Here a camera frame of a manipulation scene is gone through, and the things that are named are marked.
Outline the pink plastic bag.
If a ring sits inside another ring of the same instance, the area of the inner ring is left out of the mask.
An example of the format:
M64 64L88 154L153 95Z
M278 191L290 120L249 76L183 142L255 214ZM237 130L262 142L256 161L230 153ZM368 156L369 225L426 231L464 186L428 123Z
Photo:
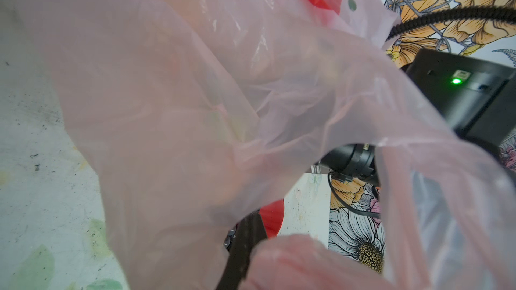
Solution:
M345 144L378 148L383 273L310 236L253 251L242 289L514 289L515 187L387 57L380 0L14 0L98 174L133 289L213 289L223 238Z

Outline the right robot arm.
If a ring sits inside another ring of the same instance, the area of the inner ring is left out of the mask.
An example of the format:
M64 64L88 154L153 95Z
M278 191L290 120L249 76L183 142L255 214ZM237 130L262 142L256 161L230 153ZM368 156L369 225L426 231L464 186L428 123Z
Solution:
M515 127L515 68L492 61L423 50L401 68L459 139L502 163L498 147ZM330 150L312 166L340 181L357 177L378 187L375 146L348 144Z

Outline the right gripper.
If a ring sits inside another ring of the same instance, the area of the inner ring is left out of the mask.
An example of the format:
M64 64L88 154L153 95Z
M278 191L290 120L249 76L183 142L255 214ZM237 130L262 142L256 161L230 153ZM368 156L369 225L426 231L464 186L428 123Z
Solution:
M333 149L318 164L328 168L335 180L344 182L359 179L370 185L379 185L374 159L374 146L350 144Z

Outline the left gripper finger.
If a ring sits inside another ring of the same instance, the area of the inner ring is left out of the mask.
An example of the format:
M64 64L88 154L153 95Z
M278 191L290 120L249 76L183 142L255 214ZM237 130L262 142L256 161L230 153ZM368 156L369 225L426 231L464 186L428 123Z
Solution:
M236 225L228 261L217 290L238 289L247 275L253 249L266 239L266 229L258 212L250 213Z

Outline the dark grape bunch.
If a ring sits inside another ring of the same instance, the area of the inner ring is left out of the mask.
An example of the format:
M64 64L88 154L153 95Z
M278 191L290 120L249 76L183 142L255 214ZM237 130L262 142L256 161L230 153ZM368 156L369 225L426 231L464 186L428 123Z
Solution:
M230 251L231 250L231 247L232 247L232 243L233 241L235 240L235 234L236 234L236 231L237 231L237 227L234 226L233 228L231 228L228 233L227 233L227 236L226 238L224 239L224 247L227 249L227 251Z

